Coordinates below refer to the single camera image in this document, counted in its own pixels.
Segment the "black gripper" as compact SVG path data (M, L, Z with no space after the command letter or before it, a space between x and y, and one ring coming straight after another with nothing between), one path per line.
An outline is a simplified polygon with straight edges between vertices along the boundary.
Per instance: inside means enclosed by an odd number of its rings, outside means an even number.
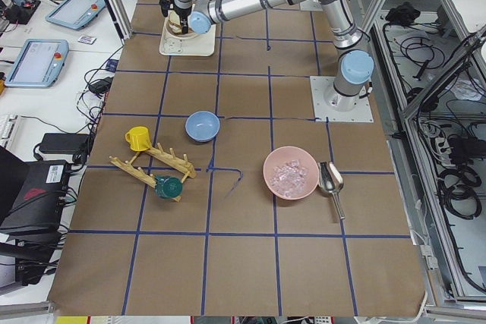
M168 18L169 10L173 10L180 17L182 33L187 34L189 32L188 17L190 15L190 7L182 5L179 0L159 0L159 6L164 18Z

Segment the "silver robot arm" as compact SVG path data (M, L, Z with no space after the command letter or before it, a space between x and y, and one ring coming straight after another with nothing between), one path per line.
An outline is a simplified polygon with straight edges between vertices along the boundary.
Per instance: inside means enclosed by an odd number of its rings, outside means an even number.
M215 24L280 5L296 5L306 0L159 0L163 17L174 11L183 33L208 33ZM318 0L334 35L333 44L339 52L339 69L333 81L331 95L339 100L358 97L361 88L371 78L374 61L362 48L364 31L360 30L346 0Z

